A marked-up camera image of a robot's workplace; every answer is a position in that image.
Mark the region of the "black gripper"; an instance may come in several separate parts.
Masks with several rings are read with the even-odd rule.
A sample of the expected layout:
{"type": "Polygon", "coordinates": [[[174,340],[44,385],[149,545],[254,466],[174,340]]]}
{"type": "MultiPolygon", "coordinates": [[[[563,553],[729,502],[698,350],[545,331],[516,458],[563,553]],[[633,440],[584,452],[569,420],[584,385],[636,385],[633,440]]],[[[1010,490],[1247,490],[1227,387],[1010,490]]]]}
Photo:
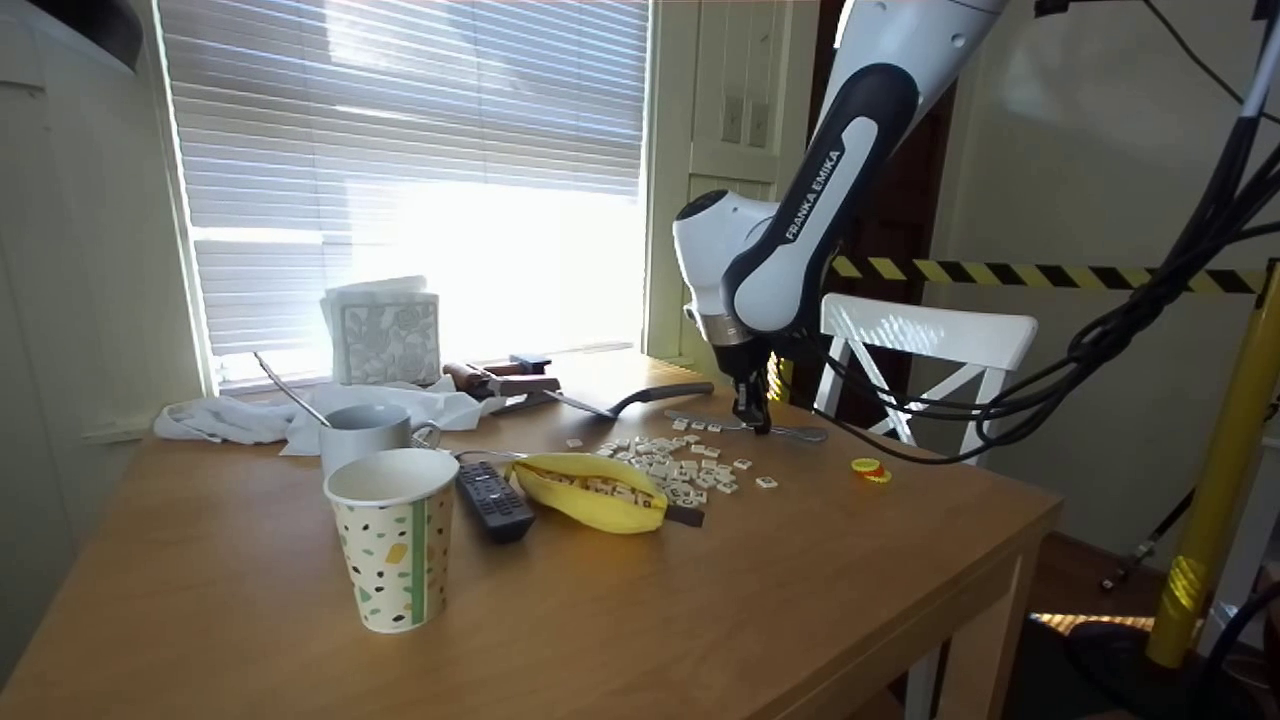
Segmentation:
{"type": "Polygon", "coordinates": [[[771,430],[771,405],[766,405],[766,361],[771,349],[758,340],[729,345],[716,350],[721,371],[736,387],[736,415],[754,429],[754,435],[771,430]]]}

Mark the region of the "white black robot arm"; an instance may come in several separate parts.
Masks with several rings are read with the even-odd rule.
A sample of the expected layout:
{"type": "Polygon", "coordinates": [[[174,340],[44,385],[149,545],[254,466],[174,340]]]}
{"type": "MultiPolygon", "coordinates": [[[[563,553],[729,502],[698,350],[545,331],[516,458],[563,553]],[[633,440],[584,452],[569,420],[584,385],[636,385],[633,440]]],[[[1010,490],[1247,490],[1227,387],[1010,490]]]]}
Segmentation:
{"type": "Polygon", "coordinates": [[[1007,0],[843,0],[803,161],[777,203],[698,193],[670,220],[687,315],[733,379],[733,415],[766,430],[766,361],[815,331],[838,226],[936,108],[1007,0]]]}

